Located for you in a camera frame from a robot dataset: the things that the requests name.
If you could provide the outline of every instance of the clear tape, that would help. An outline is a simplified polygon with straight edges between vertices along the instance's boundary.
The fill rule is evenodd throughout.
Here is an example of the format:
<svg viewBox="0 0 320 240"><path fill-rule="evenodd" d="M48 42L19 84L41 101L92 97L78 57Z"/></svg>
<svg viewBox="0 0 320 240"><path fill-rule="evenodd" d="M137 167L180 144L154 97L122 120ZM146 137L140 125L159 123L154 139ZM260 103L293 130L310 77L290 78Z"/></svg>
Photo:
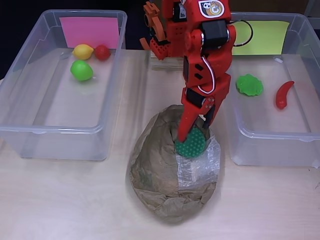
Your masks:
<svg viewBox="0 0 320 240"><path fill-rule="evenodd" d="M179 190L194 189L218 180L221 148L215 137L206 142L203 154L196 158L175 155Z"/></svg>

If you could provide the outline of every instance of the small red ball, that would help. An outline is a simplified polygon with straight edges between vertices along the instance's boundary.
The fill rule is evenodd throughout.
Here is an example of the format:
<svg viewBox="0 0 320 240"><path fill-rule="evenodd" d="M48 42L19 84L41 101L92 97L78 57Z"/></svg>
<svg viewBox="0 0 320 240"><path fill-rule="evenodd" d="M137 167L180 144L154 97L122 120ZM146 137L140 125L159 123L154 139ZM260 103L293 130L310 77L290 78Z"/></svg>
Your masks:
<svg viewBox="0 0 320 240"><path fill-rule="evenodd" d="M94 55L100 61L107 60L110 56L110 50L105 45L99 45L94 50Z"/></svg>

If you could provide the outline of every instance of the wooden table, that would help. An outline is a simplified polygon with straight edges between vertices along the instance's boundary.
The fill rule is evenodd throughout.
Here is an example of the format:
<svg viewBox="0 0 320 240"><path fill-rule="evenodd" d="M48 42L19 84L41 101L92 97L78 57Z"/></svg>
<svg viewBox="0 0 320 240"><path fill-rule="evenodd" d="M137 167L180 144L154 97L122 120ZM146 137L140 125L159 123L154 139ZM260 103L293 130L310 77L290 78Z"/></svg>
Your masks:
<svg viewBox="0 0 320 240"><path fill-rule="evenodd" d="M122 72L105 161L22 159L0 143L1 240L320 239L320 171L237 166L218 132L221 174L204 209L179 225L154 217L132 190L129 156L149 119L180 103L184 83L180 72L150 70L145 51L126 50Z"/></svg>

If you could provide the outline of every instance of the yellow paper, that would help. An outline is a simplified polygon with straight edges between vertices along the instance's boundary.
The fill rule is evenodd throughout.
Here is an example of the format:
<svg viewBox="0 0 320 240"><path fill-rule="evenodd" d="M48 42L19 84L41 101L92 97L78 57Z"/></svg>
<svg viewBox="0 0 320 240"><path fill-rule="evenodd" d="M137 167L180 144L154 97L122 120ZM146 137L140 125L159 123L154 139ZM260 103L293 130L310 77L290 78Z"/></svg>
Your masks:
<svg viewBox="0 0 320 240"><path fill-rule="evenodd" d="M289 23L286 21L249 21L253 38L245 46L234 47L233 55L280 55ZM249 39L251 30L245 22L236 22L236 44Z"/></svg>

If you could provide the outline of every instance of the green mesh ball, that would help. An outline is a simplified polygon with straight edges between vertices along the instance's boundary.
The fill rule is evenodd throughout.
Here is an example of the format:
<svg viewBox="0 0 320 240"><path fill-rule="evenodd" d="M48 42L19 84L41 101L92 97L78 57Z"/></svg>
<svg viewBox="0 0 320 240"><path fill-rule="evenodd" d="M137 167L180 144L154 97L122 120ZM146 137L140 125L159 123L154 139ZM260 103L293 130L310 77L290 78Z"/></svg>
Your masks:
<svg viewBox="0 0 320 240"><path fill-rule="evenodd" d="M194 127L184 142L180 142L177 139L174 145L175 151L179 155L185 158L196 158L204 152L206 147L206 138L199 128Z"/></svg>

